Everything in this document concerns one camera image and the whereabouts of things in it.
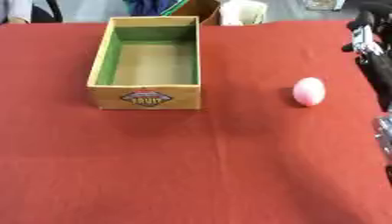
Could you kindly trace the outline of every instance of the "box label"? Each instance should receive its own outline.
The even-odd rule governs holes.
[[[126,102],[132,102],[136,105],[152,108],[164,102],[171,101],[172,97],[167,94],[161,94],[157,91],[136,90],[123,95],[121,99]]]

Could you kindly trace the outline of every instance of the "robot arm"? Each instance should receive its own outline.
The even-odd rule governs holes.
[[[388,112],[374,119],[374,129],[387,159],[386,172],[392,185],[392,7],[364,3],[360,15],[347,28],[353,33],[353,42],[343,46],[343,51],[359,55],[358,67],[377,93],[382,111]],[[381,43],[375,41],[375,35]]]

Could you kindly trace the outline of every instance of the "open box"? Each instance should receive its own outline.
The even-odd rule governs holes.
[[[101,109],[199,109],[199,19],[111,18],[87,87]]]

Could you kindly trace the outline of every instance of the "red tablecloth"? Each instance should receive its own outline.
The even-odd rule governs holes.
[[[0,26],[0,223],[392,222],[345,22],[203,27],[200,112],[89,105],[104,27]],[[307,76],[327,97],[299,108]]]

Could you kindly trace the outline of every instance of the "ball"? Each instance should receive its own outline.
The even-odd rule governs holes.
[[[310,107],[318,105],[326,97],[326,87],[317,78],[305,78],[297,82],[293,88],[294,99],[300,104]]]

